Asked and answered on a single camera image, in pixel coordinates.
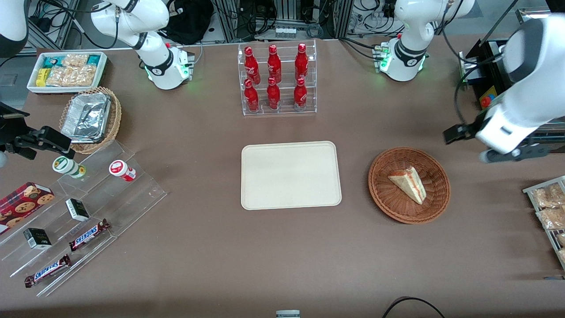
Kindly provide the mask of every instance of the brown wicker basket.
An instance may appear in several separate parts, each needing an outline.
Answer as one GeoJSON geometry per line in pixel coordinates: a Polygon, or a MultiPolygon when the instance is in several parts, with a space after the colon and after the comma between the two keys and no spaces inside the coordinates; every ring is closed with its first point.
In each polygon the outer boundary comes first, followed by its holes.
{"type": "Polygon", "coordinates": [[[408,224],[435,220],[445,211],[451,196],[449,179],[440,163],[427,153],[409,147],[392,148],[375,158],[369,169],[369,190],[384,213],[408,224]],[[427,194],[422,205],[388,178],[393,171],[410,166],[418,172],[427,194]]]}
{"type": "MultiPolygon", "coordinates": [[[[88,91],[80,92],[79,95],[95,94],[95,93],[104,93],[112,97],[112,105],[110,106],[110,115],[108,116],[108,124],[106,124],[106,136],[100,143],[97,144],[71,144],[71,149],[82,154],[91,154],[95,152],[98,148],[114,140],[116,138],[116,135],[118,134],[118,130],[120,129],[121,105],[120,105],[120,101],[116,98],[116,95],[114,95],[114,93],[111,90],[105,87],[97,87],[94,89],[89,89],[88,91]]],[[[63,128],[63,123],[65,122],[65,118],[67,117],[67,112],[69,110],[70,104],[71,101],[67,103],[67,107],[65,107],[65,110],[63,110],[63,115],[59,120],[59,130],[63,128]]]]}

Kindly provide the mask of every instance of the snickers bar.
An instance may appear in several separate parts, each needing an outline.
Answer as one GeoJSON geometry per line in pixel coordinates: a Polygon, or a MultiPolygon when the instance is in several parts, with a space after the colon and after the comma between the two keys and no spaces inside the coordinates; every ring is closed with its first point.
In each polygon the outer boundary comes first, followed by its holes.
{"type": "Polygon", "coordinates": [[[102,222],[96,224],[95,227],[86,231],[85,234],[79,236],[77,239],[70,242],[69,245],[71,246],[71,251],[74,252],[78,250],[82,245],[90,242],[94,237],[96,237],[98,234],[102,233],[104,230],[108,229],[109,227],[110,224],[108,223],[108,221],[106,221],[106,219],[102,220],[102,222]]]}
{"type": "Polygon", "coordinates": [[[63,256],[63,258],[54,262],[53,264],[49,265],[48,267],[43,268],[43,270],[37,272],[35,275],[30,275],[30,276],[26,277],[25,278],[25,287],[30,288],[33,285],[39,283],[45,277],[47,277],[49,275],[53,275],[56,271],[58,271],[58,270],[60,270],[64,267],[70,267],[70,266],[71,266],[71,259],[69,258],[68,254],[65,254],[63,256]]]}

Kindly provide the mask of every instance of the table surface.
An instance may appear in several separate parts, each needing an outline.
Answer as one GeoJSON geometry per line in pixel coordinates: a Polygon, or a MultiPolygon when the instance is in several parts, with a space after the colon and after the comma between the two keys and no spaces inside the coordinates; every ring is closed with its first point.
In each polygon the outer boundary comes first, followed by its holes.
{"type": "MultiPolygon", "coordinates": [[[[468,50],[478,38],[453,44],[468,50]]],[[[318,113],[309,117],[244,118],[237,45],[205,47],[194,80],[172,91],[147,80],[134,51],[108,51],[105,86],[123,107],[118,140],[170,194],[47,298],[1,273],[2,317],[274,317],[293,308],[305,318],[376,317],[406,295],[447,317],[563,317],[565,282],[541,280],[563,272],[521,192],[563,175],[562,154],[486,165],[477,140],[445,145],[442,131],[458,122],[458,71],[441,38],[408,83],[376,74],[339,41],[316,43],[318,113]],[[243,147],[318,140],[337,147],[339,205],[241,207],[243,147]],[[426,151],[450,178],[451,202],[432,223],[400,224],[370,197],[371,162],[398,146],[426,151]]],[[[471,119],[472,92],[460,98],[471,119]]],[[[68,99],[30,93],[28,124],[57,127],[68,99]]],[[[0,195],[53,183],[55,157],[10,156],[0,195]]],[[[389,315],[416,316],[435,313],[402,303],[389,315]]]]}

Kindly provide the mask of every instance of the red cap bottle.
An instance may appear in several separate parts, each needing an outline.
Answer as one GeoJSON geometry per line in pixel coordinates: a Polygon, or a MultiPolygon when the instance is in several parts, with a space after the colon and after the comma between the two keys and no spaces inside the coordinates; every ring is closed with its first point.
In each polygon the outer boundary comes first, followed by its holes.
{"type": "Polygon", "coordinates": [[[306,95],[308,90],[304,86],[304,78],[296,80],[296,87],[294,88],[294,109],[296,111],[303,111],[306,108],[306,95]]]}
{"type": "Polygon", "coordinates": [[[267,96],[269,98],[269,108],[277,110],[280,107],[281,91],[277,85],[276,79],[271,76],[269,78],[269,87],[267,87],[267,96]]]}
{"type": "Polygon", "coordinates": [[[253,87],[253,83],[250,79],[245,79],[244,85],[244,95],[247,108],[250,112],[256,113],[259,111],[259,95],[257,94],[257,90],[253,87]]]}
{"type": "Polygon", "coordinates": [[[298,80],[308,75],[308,56],[306,55],[306,44],[298,44],[298,54],[294,60],[294,77],[298,80]]]}
{"type": "Polygon", "coordinates": [[[259,85],[261,83],[261,76],[259,75],[259,63],[253,56],[253,49],[247,46],[245,52],[245,72],[247,77],[253,81],[253,84],[259,85]]]}
{"type": "Polygon", "coordinates": [[[283,80],[283,70],[281,66],[281,58],[277,54],[277,46],[269,45],[269,60],[267,61],[269,67],[269,76],[275,78],[277,83],[283,80]]]}

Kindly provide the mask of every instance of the clear acrylic bottle rack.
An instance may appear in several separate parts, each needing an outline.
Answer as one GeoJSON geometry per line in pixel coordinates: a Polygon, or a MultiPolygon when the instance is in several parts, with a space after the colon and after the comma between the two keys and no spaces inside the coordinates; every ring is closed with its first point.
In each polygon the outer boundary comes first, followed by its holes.
{"type": "Polygon", "coordinates": [[[55,199],[42,209],[19,222],[9,232],[0,236],[2,268],[10,277],[24,281],[43,268],[58,261],[65,254],[71,258],[71,266],[48,276],[27,289],[37,296],[47,296],[73,276],[80,268],[115,241],[133,223],[139,220],[167,193],[139,166],[133,152],[113,141],[97,150],[81,162],[86,174],[80,179],[67,175],[49,186],[55,199]],[[108,167],[114,160],[123,160],[136,170],[136,178],[126,182],[110,175],[108,167]],[[71,218],[65,201],[81,200],[90,218],[79,222],[71,218]],[[111,227],[96,236],[78,250],[71,252],[69,242],[106,219],[111,227]],[[29,227],[44,229],[52,246],[46,250],[33,250],[25,240],[23,231],[29,227]]]}
{"type": "Polygon", "coordinates": [[[278,110],[272,110],[268,105],[267,100],[267,79],[269,78],[269,71],[267,68],[267,60],[269,59],[269,45],[273,43],[254,42],[247,44],[239,44],[237,54],[237,66],[240,73],[240,91],[241,91],[241,105],[244,115],[276,115],[276,114],[303,114],[303,113],[316,113],[317,98],[316,87],[318,85],[317,72],[316,72],[316,42],[310,41],[281,41],[274,42],[277,46],[277,52],[281,58],[282,64],[282,81],[279,83],[281,92],[281,105],[278,110]],[[296,111],[294,109],[294,88],[296,87],[296,79],[294,77],[294,60],[298,53],[298,44],[306,44],[306,55],[308,55],[308,75],[306,76],[305,86],[308,89],[306,96],[306,108],[303,111],[296,111]],[[245,72],[245,54],[244,48],[250,46],[253,49],[253,55],[259,63],[259,74],[261,75],[261,82],[255,86],[259,95],[259,111],[252,113],[247,108],[244,95],[244,80],[247,78],[245,72]]]}

